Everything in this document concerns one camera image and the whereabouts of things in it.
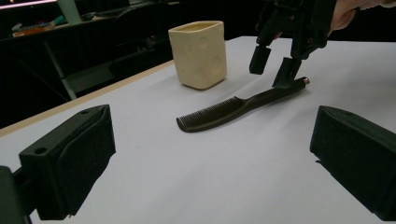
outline white table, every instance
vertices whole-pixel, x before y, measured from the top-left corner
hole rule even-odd
[[[309,144],[320,105],[396,132],[396,44],[329,42],[303,61],[297,77],[310,78],[306,90],[216,129],[183,133],[177,117],[271,88],[290,40],[273,42],[262,76],[248,72],[255,46],[255,37],[228,41],[228,75],[209,90],[179,84],[167,63],[3,130],[0,164],[15,171],[18,153],[35,140],[82,109],[109,104],[117,153],[77,215],[62,223],[383,223],[316,163]]]

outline finger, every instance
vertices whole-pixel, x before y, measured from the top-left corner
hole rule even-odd
[[[382,0],[379,5],[381,7],[396,7],[396,0]]]
[[[341,18],[332,23],[331,30],[342,30],[346,28],[353,21],[355,15],[356,9],[351,9],[348,12],[344,13]]]
[[[376,7],[376,6],[378,6],[378,3],[375,3],[375,2],[367,2],[367,3],[363,4],[363,5],[361,5],[359,8],[360,8],[361,10],[365,10],[365,9],[372,8],[372,7]]]
[[[367,0],[337,0],[335,4],[334,13],[332,14],[332,28],[340,27],[340,23],[344,22],[345,17],[349,17],[351,10],[360,7],[367,3]]]

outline ceramic cup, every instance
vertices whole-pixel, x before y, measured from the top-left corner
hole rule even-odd
[[[195,21],[168,31],[178,80],[208,89],[227,75],[222,21]]]
[[[74,0],[57,0],[57,2],[69,25],[79,24],[82,22]]]

